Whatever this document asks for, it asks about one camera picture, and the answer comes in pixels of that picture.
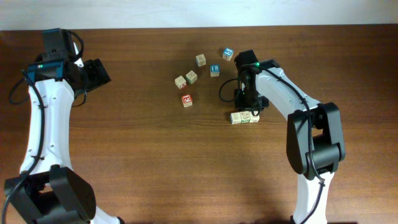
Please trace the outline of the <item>green V wooden block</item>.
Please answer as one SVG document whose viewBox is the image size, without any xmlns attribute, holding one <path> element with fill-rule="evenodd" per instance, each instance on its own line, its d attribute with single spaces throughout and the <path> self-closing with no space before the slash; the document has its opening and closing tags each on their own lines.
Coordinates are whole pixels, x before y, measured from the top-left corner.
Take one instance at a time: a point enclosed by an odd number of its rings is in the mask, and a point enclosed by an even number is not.
<svg viewBox="0 0 398 224">
<path fill-rule="evenodd" d="M 251 114 L 249 111 L 241 111 L 241 123 L 249 123 L 251 120 Z"/>
</svg>

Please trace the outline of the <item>K wooden block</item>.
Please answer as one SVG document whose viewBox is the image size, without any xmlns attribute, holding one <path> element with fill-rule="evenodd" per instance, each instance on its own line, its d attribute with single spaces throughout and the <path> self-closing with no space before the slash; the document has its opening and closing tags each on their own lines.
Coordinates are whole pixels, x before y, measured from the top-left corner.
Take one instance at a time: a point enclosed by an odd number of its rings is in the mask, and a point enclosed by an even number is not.
<svg viewBox="0 0 398 224">
<path fill-rule="evenodd" d="M 254 116 L 252 113 L 249 114 L 250 115 L 250 123 L 256 123 L 259 121 L 260 116 Z"/>
</svg>

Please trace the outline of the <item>blue-sided wooden block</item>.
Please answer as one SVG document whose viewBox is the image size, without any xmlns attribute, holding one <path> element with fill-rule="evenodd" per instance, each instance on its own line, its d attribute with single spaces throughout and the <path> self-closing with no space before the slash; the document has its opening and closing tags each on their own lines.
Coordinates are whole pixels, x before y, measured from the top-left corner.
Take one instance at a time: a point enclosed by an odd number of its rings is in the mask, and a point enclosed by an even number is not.
<svg viewBox="0 0 398 224">
<path fill-rule="evenodd" d="M 235 112 L 230 114 L 231 124 L 239 124 L 242 122 L 242 117 L 240 112 Z"/>
</svg>

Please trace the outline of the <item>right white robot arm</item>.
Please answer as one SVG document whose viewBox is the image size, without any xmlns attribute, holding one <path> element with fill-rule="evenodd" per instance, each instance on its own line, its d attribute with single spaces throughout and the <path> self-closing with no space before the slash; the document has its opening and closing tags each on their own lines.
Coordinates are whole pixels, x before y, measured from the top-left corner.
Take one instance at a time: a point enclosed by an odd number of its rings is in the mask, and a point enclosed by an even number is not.
<svg viewBox="0 0 398 224">
<path fill-rule="evenodd" d="M 308 96 L 277 65 L 241 65 L 237 81 L 239 110 L 259 116 L 266 98 L 287 121 L 286 153 L 298 177 L 297 203 L 290 221 L 326 223 L 328 190 L 346 155 L 338 107 Z"/>
</svg>

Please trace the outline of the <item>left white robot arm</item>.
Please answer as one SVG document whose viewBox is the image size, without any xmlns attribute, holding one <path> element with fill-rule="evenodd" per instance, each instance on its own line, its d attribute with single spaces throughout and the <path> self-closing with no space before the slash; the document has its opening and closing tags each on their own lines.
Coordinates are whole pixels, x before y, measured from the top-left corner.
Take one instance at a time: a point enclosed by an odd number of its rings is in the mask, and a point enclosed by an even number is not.
<svg viewBox="0 0 398 224">
<path fill-rule="evenodd" d="M 22 72 L 31 104 L 20 175 L 5 181 L 5 204 L 26 223 L 122 223 L 96 205 L 92 186 L 72 168 L 70 111 L 80 94 L 110 82 L 99 59 L 38 59 Z"/>
</svg>

